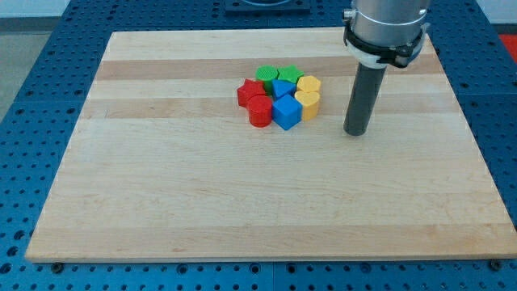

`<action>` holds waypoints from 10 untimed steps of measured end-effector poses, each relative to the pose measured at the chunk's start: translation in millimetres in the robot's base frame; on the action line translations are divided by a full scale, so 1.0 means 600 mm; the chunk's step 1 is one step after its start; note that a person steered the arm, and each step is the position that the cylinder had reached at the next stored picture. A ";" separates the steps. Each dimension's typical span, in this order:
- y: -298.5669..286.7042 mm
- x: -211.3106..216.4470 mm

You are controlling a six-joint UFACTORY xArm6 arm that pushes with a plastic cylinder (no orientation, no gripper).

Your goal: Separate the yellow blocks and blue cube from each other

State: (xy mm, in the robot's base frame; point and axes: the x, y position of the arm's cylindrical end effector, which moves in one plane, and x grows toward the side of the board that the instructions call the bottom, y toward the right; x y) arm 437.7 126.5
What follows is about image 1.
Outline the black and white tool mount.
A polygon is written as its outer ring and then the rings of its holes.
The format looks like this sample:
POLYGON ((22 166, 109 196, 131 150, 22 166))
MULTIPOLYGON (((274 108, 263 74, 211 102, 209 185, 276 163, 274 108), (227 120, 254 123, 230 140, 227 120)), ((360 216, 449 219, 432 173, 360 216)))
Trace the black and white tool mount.
POLYGON ((417 37, 401 46, 376 46, 361 40, 351 29, 348 23, 344 27, 343 43, 348 52, 362 65, 371 69, 382 69, 387 65, 399 69, 406 68, 422 51, 426 40, 429 23, 424 23, 419 28, 417 37))

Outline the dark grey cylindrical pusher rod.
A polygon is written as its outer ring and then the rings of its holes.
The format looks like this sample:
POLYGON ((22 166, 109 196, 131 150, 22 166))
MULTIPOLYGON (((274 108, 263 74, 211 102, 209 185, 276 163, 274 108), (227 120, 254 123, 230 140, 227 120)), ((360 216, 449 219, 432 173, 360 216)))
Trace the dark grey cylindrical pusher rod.
POLYGON ((373 69, 359 63, 343 123, 347 134, 361 136, 367 131, 384 75, 385 68, 373 69))

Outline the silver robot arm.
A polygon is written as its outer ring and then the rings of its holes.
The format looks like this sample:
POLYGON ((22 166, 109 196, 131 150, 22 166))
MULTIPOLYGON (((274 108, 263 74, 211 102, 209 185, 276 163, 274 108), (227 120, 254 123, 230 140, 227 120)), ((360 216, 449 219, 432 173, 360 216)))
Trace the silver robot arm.
POLYGON ((430 0, 355 0, 343 11, 343 43, 358 61, 343 123, 352 136, 367 131, 388 66, 406 68, 420 54, 430 0))

